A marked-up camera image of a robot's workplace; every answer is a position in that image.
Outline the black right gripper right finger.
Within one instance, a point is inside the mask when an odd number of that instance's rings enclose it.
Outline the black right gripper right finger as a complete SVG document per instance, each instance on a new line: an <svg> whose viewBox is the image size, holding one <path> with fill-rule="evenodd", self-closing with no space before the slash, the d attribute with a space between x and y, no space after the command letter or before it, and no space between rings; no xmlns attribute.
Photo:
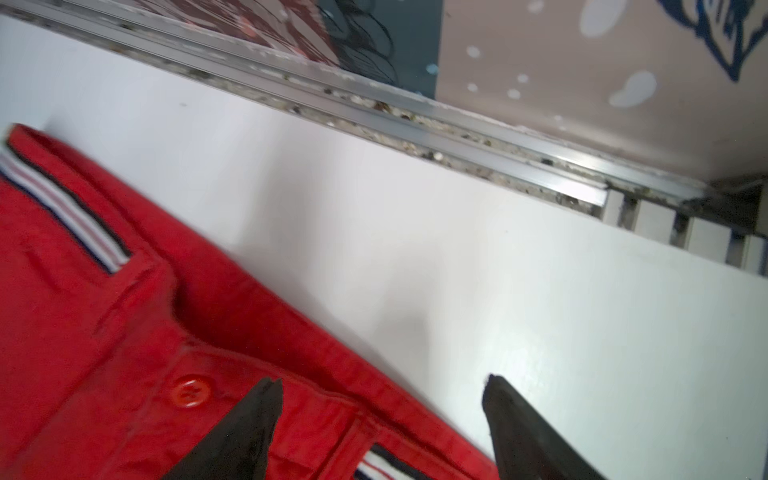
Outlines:
<svg viewBox="0 0 768 480"><path fill-rule="evenodd" d="M504 377L488 377L482 408L500 478L604 479Z"/></svg>

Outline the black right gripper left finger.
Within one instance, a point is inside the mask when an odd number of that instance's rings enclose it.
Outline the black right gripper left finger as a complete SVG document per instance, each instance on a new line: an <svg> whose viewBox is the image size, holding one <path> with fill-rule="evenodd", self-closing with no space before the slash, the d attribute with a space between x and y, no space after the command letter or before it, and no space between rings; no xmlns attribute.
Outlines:
<svg viewBox="0 0 768 480"><path fill-rule="evenodd" d="M164 478L264 479L283 397L281 380L261 379Z"/></svg>

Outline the red trousers with striped trim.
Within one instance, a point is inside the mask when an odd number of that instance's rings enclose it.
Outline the red trousers with striped trim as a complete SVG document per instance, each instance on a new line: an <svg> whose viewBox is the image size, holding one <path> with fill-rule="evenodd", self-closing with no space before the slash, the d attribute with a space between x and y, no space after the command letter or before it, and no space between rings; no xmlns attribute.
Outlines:
<svg viewBox="0 0 768 480"><path fill-rule="evenodd" d="M1 475L165 479L263 378L264 479L495 464L227 255L70 146L1 143Z"/></svg>

